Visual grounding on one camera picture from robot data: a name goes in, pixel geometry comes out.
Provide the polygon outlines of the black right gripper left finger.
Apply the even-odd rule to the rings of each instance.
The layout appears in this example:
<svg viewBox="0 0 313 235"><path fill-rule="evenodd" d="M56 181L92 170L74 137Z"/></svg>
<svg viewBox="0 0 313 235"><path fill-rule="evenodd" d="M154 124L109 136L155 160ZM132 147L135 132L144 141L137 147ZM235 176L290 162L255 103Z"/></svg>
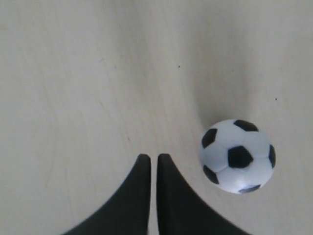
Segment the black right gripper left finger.
<svg viewBox="0 0 313 235"><path fill-rule="evenodd" d="M66 235L147 235L151 201L151 158L139 154L110 199Z"/></svg>

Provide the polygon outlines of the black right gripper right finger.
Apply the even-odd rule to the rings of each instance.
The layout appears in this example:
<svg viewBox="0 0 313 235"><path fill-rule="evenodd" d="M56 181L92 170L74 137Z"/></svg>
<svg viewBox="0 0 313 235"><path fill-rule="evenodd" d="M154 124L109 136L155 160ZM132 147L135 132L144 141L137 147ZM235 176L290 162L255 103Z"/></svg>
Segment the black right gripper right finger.
<svg viewBox="0 0 313 235"><path fill-rule="evenodd" d="M171 155L157 159L157 222L161 235L246 235L189 186Z"/></svg>

